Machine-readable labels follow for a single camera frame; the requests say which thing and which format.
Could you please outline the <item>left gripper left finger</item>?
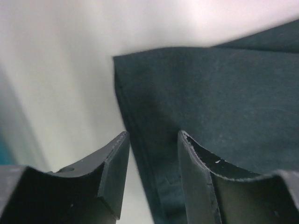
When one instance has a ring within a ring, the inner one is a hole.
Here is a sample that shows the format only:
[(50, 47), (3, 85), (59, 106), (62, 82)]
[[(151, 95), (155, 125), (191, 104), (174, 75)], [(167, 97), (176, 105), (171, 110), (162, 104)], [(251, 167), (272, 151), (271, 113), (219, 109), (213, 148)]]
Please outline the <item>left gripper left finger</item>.
[(129, 133), (57, 172), (0, 168), (3, 224), (114, 224), (121, 216)]

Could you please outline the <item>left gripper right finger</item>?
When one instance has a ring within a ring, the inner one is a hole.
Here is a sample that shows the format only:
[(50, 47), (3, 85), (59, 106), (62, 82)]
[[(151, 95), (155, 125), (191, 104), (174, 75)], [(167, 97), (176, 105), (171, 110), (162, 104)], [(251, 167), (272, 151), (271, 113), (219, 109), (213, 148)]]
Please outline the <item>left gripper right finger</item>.
[(178, 157), (188, 223), (298, 223), (298, 172), (250, 172), (206, 150), (185, 131), (178, 133)]

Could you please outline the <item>black t shirt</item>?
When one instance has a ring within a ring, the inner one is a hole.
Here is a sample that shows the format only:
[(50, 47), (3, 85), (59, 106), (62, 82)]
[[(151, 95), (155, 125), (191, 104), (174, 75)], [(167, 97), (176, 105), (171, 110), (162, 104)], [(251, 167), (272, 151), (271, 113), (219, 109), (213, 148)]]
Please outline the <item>black t shirt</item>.
[(156, 224), (188, 224), (178, 133), (265, 175), (299, 173), (299, 22), (209, 48), (114, 57), (114, 86)]

